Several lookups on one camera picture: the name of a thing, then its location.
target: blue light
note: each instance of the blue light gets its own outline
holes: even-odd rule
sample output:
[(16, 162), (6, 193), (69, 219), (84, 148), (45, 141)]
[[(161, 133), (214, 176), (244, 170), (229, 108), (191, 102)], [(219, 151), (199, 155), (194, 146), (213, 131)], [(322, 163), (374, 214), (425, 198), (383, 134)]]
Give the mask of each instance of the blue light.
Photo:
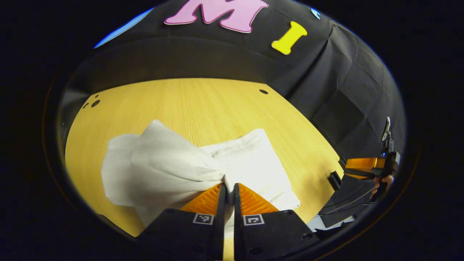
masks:
[(321, 15), (316, 9), (311, 8), (311, 13), (313, 13), (314, 16), (316, 16), (317, 19), (321, 19), (319, 15)]
[(129, 23), (123, 25), (121, 28), (117, 29), (116, 31), (108, 34), (105, 38), (103, 38), (103, 40), (101, 40), (95, 47), (99, 47), (99, 46), (102, 46), (103, 44), (111, 41), (112, 39), (116, 38), (117, 36), (119, 36), (120, 34), (122, 34), (123, 32), (129, 30), (131, 27), (133, 27), (134, 25), (136, 25), (138, 22), (140, 22), (143, 18), (145, 18), (145, 16), (147, 16), (147, 14), (153, 10), (153, 8), (151, 8), (150, 10), (148, 11), (145, 11), (139, 15), (137, 15), (134, 19), (132, 19)]

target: yellow letter i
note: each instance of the yellow letter i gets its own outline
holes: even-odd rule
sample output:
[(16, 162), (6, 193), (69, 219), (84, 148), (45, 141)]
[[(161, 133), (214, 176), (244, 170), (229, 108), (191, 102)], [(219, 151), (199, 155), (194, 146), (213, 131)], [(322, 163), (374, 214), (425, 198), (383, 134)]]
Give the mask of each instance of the yellow letter i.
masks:
[(308, 32), (306, 32), (303, 26), (291, 21), (290, 29), (279, 39), (279, 41), (273, 41), (271, 46), (283, 54), (289, 54), (291, 52), (291, 47), (296, 43), (296, 41), (307, 34)]

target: screw hole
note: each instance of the screw hole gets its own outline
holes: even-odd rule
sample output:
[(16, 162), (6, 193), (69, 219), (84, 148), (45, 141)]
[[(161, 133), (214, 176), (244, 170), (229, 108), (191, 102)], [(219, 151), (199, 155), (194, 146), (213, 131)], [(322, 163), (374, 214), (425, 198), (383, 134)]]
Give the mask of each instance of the screw hole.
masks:
[(305, 234), (305, 235), (303, 235), (303, 239), (310, 239), (311, 237), (313, 237), (313, 234)]
[(258, 254), (261, 254), (263, 252), (263, 248), (260, 248), (260, 247), (252, 248), (248, 252), (250, 254), (253, 254), (253, 255), (258, 255)]
[(94, 101), (94, 102), (92, 103), (91, 107), (95, 107), (95, 106), (96, 106), (97, 104), (99, 104), (99, 103), (100, 103), (100, 100), (96, 100), (96, 101)]
[(202, 248), (201, 246), (199, 245), (193, 245), (192, 246), (192, 252), (195, 252), (195, 253), (203, 253), (205, 251), (204, 248)]

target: wooden table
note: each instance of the wooden table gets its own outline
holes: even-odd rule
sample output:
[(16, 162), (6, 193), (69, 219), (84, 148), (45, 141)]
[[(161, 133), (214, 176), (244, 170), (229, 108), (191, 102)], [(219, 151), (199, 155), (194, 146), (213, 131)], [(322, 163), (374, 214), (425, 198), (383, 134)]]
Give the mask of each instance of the wooden table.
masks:
[[(132, 236), (145, 227), (132, 207), (116, 206), (106, 198), (100, 168), (111, 138), (141, 134), (154, 119), (199, 147), (263, 128), (301, 201), (296, 213), (304, 222), (332, 196), (329, 174), (336, 170), (343, 175), (338, 155), (319, 131), (264, 84), (213, 78), (155, 80), (104, 90), (87, 102), (68, 135), (66, 167), (82, 198)], [(233, 260), (232, 239), (225, 240), (224, 260)]]

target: cable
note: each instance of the cable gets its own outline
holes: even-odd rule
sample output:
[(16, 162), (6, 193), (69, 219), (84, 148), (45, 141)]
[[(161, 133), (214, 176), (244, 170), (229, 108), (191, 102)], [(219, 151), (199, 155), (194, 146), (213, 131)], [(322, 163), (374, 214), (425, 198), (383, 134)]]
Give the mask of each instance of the cable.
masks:
[(341, 206), (341, 207), (339, 207), (339, 208), (336, 208), (336, 209), (334, 209), (334, 210), (332, 210), (332, 211), (329, 211), (329, 212), (327, 212), (327, 213), (325, 213), (325, 214), (323, 214), (323, 215), (330, 214), (330, 213), (334, 212), (335, 210), (344, 208), (344, 207), (348, 206), (349, 204), (352, 204), (352, 203), (358, 201), (360, 198), (362, 198), (362, 197), (364, 197), (365, 195), (369, 194), (369, 192), (371, 192), (371, 191), (374, 190), (374, 189), (375, 189), (375, 187), (372, 188), (371, 190), (369, 190), (368, 192), (366, 192), (365, 194), (363, 194), (362, 196), (358, 197), (357, 199), (353, 200), (352, 202), (350, 202), (350, 203), (348, 203), (348, 204), (345, 204), (345, 205), (343, 205), (343, 206)]
[(357, 205), (354, 205), (354, 206), (352, 206), (352, 207), (350, 207), (350, 208), (344, 209), (344, 210), (340, 210), (340, 211), (333, 212), (333, 213), (330, 213), (330, 214), (321, 214), (321, 215), (316, 215), (316, 216), (338, 214), (338, 213), (343, 212), (343, 211), (346, 211), (346, 210), (354, 209), (354, 208), (356, 208), (357, 206), (359, 206), (359, 205), (361, 205), (361, 204), (364, 204), (364, 203), (369, 202), (369, 200), (370, 200), (370, 199), (368, 199), (368, 200), (366, 200), (366, 201), (363, 201), (363, 202), (361, 202), (361, 203), (359, 203), (359, 204), (357, 204)]
[(333, 206), (335, 206), (335, 205), (338, 205), (338, 204), (342, 203), (343, 201), (345, 201), (345, 200), (351, 198), (354, 194), (356, 194), (356, 193), (360, 192), (361, 190), (363, 190), (366, 186), (367, 186), (367, 183), (364, 184), (364, 186), (362, 186), (362, 187), (361, 187), (360, 189), (358, 189), (357, 191), (353, 192), (351, 195), (347, 196), (344, 200), (339, 201), (339, 202), (337, 202), (337, 203), (333, 203), (332, 205), (329, 205), (329, 206), (325, 206), (325, 207), (323, 207), (322, 209), (330, 208), (330, 207), (333, 207)]

